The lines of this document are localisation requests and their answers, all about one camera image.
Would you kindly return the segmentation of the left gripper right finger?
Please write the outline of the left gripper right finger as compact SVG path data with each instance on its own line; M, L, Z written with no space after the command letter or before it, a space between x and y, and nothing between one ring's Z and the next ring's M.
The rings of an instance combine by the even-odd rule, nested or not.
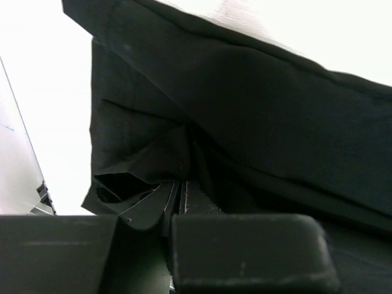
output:
M326 233L300 214L224 214L186 181L171 222L178 293L339 293Z

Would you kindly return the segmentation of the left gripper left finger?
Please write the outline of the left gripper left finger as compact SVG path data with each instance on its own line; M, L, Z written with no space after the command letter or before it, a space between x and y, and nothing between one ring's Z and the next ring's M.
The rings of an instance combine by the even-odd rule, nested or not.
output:
M162 239L178 185L100 216L2 216L2 293L168 293Z

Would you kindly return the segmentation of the black trousers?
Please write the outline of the black trousers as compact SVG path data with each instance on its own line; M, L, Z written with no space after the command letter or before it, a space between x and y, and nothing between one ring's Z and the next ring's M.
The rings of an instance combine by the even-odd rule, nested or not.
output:
M91 185L113 214L186 181L224 214L324 229L339 293L391 292L391 87L327 70L228 15L163 1L64 1L92 35Z

